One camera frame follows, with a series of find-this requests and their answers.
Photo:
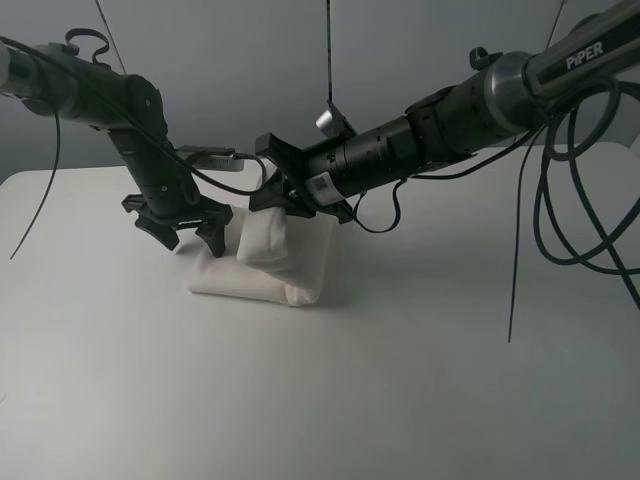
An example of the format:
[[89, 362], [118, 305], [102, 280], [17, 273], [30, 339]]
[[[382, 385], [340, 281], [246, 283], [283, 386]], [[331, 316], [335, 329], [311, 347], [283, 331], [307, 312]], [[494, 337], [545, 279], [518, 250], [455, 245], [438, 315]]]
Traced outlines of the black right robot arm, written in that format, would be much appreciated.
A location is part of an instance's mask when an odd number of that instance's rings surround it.
[[469, 79], [367, 132], [356, 133], [330, 104], [316, 122], [326, 137], [321, 143], [299, 149], [271, 133], [258, 138], [257, 154], [276, 171], [251, 196], [250, 210], [282, 208], [303, 218], [324, 213], [349, 222], [349, 197], [535, 131], [580, 89], [638, 65], [639, 4], [621, 1], [537, 55], [476, 48], [470, 63]]

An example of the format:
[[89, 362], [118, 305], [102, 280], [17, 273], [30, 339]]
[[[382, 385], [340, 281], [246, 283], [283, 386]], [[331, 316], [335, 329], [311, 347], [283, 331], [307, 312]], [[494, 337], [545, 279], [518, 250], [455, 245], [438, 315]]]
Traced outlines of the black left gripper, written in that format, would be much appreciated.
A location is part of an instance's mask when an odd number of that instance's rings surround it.
[[226, 250], [225, 229], [233, 218], [232, 208], [206, 196], [195, 204], [184, 198], [178, 202], [149, 201], [141, 194], [130, 194], [121, 202], [127, 213], [137, 213], [134, 225], [149, 234], [169, 251], [179, 244], [177, 230], [196, 228], [195, 234], [208, 246], [214, 257], [222, 257]]

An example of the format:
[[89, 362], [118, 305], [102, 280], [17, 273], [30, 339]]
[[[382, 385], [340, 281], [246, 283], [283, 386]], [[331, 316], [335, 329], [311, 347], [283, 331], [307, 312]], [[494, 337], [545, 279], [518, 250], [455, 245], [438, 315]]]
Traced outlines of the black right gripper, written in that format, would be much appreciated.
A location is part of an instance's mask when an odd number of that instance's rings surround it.
[[257, 193], [249, 197], [250, 211], [285, 208], [288, 216], [311, 219], [324, 214], [336, 218], [340, 224], [355, 219], [354, 211], [346, 201], [328, 206], [315, 202], [305, 186], [302, 151], [297, 147], [267, 133], [256, 140], [255, 153], [274, 164], [276, 171]]

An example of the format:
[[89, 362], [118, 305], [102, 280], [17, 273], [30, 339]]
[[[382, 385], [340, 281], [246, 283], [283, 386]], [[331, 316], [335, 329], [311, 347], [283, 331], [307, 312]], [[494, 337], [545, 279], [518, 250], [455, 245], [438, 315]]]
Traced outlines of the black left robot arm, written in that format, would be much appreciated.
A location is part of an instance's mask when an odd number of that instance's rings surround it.
[[1, 92], [32, 113], [68, 120], [107, 133], [138, 191], [122, 206], [137, 215], [135, 226], [173, 250], [178, 233], [192, 229], [210, 252], [225, 252], [230, 206], [202, 195], [193, 179], [199, 160], [231, 156], [215, 147], [173, 147], [159, 90], [139, 75], [119, 74], [105, 63], [79, 58], [73, 29], [63, 43], [28, 47], [1, 40]]

